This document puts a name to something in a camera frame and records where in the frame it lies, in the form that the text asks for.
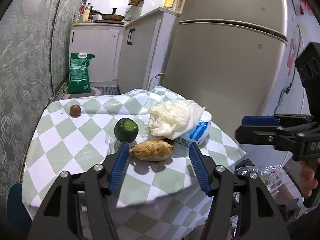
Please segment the person's right hand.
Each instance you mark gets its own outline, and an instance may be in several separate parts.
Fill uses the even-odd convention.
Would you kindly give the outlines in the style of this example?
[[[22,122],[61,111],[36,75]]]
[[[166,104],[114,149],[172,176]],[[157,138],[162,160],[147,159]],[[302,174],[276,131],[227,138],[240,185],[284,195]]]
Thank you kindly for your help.
[[[300,191],[304,197],[310,197],[312,190],[318,185],[318,181],[315,178],[316,172],[304,161],[301,161],[300,165]]]

